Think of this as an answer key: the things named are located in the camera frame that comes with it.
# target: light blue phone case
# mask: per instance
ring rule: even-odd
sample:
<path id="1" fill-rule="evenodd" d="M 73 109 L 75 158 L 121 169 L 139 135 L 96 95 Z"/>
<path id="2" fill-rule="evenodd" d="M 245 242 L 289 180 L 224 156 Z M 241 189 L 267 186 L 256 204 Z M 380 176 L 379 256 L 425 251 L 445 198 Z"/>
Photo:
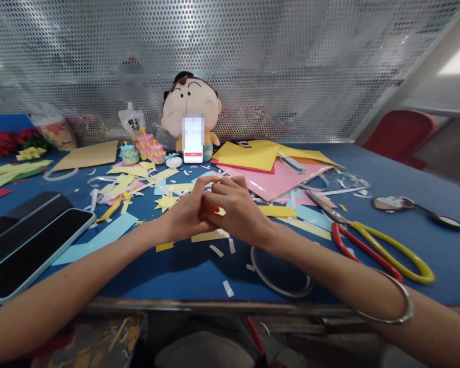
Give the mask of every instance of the light blue phone case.
<path id="1" fill-rule="evenodd" d="M 92 214 L 91 218 L 86 221 L 86 223 L 79 228 L 61 247 L 59 247 L 56 252 L 54 252 L 51 257 L 49 257 L 41 266 L 38 267 L 36 271 L 32 275 L 30 275 L 23 283 L 20 285 L 14 292 L 12 292 L 9 296 L 6 296 L 4 298 L 0 297 L 0 302 L 6 302 L 7 300 L 12 299 L 16 295 L 22 293 L 24 290 L 26 290 L 36 279 L 44 272 L 46 269 L 53 264 L 54 261 L 85 231 L 88 229 L 90 225 L 93 224 L 93 222 L 96 220 L 96 215 L 92 212 L 85 211 L 85 210 L 80 210 L 80 209 L 69 209 L 63 212 L 60 216 L 55 218 L 53 221 L 51 221 L 48 225 L 46 225 L 41 231 L 39 231 L 36 235 L 34 235 L 31 239 L 29 239 L 27 242 L 25 242 L 22 246 L 17 248 L 14 252 L 10 253 L 7 257 L 5 257 L 3 260 L 0 261 L 0 265 L 6 261 L 7 258 L 12 256 L 15 252 L 17 252 L 19 249 L 21 249 L 23 246 L 25 246 L 27 243 L 29 243 L 32 239 L 34 239 L 38 234 L 40 234 L 46 227 L 51 225 L 53 222 L 55 222 L 59 217 L 63 216 L 68 211 L 82 211 L 82 212 L 87 212 Z"/>

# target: yellow scissor handle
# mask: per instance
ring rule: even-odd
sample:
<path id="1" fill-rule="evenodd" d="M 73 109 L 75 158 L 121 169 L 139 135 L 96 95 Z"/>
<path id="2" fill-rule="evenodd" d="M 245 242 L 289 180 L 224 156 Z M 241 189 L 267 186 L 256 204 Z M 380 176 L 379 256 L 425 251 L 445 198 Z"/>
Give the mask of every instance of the yellow scissor handle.
<path id="1" fill-rule="evenodd" d="M 354 228 L 357 232 L 359 232 L 368 243 L 372 245 L 372 247 L 384 257 L 390 264 L 393 265 L 396 269 L 399 270 L 401 274 L 406 276 L 408 279 L 416 281 L 420 284 L 431 284 L 434 282 L 434 274 L 433 271 L 429 268 L 429 266 L 419 258 L 412 250 L 406 248 L 404 245 L 399 243 L 397 240 L 392 239 L 391 237 L 372 229 L 358 221 L 351 222 L 351 227 Z M 372 236 L 376 236 L 377 238 L 387 242 L 388 244 L 392 245 L 393 247 L 397 248 L 401 253 L 405 254 L 418 268 L 421 272 L 421 276 L 412 272 L 408 268 L 406 268 L 403 264 L 397 261 L 392 255 L 383 248 L 379 242 L 375 240 Z"/>

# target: scissors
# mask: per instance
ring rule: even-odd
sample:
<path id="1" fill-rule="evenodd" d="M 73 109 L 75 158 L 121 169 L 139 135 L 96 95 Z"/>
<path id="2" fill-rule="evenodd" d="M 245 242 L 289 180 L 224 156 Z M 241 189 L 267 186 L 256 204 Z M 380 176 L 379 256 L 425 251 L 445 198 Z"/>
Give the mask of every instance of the scissors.
<path id="1" fill-rule="evenodd" d="M 434 274 L 429 268 L 429 266 L 424 263 L 424 261 L 419 258 L 414 252 L 410 249 L 406 248 L 404 245 L 399 243 L 397 240 L 392 239 L 391 237 L 372 229 L 366 225 L 359 223 L 358 221 L 349 221 L 344 218 L 340 213 L 333 210 L 327 203 L 313 194 L 310 190 L 304 190 L 305 194 L 313 201 L 317 206 L 324 210 L 324 212 L 335 222 L 332 224 L 332 238 L 334 239 L 334 243 L 337 245 L 339 250 L 343 255 L 361 263 L 354 255 L 352 255 L 344 245 L 342 241 L 341 235 L 343 234 L 347 239 L 351 240 L 358 248 L 360 248 L 363 252 L 365 252 L 368 256 L 373 258 L 378 264 L 380 264 L 383 268 L 385 268 L 390 275 L 399 282 L 403 282 L 402 275 L 406 276 L 407 278 L 416 281 L 420 284 L 430 284 L 434 282 Z M 368 243 L 379 253 L 378 255 L 364 243 L 362 243 L 359 239 L 357 239 L 353 234 L 347 231 L 343 225 L 349 225 L 353 229 L 365 238 Z M 397 261 L 390 253 L 388 253 L 385 248 L 383 248 L 380 243 L 373 237 L 376 236 L 377 238 L 385 241 L 386 243 L 392 245 L 401 253 L 406 255 L 419 269 L 421 275 L 418 275 L 404 265 L 402 265 L 399 261 Z"/>

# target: chair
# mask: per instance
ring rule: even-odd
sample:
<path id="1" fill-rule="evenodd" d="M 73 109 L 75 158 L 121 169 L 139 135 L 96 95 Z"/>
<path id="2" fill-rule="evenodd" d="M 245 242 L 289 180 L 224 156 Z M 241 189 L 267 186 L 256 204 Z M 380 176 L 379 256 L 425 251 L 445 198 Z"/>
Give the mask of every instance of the chair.
<path id="1" fill-rule="evenodd" d="M 363 148 L 423 170 L 426 163 L 412 155 L 429 139 L 435 127 L 436 121 L 431 115 L 394 110 L 382 118 Z"/>

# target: stuffed doll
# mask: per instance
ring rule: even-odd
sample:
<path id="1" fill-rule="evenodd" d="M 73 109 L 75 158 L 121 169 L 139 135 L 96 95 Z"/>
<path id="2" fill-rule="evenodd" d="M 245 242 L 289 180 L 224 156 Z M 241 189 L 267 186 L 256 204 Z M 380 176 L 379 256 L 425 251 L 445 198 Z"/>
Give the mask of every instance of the stuffed doll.
<path id="1" fill-rule="evenodd" d="M 182 114 L 204 114 L 203 161 L 209 161 L 213 155 L 213 145 L 220 145 L 215 127 L 221 102 L 216 91 L 205 81 L 192 73 L 180 72 L 174 79 L 172 88 L 164 92 L 162 126 L 171 136 L 178 138 L 176 150 L 182 151 Z"/>

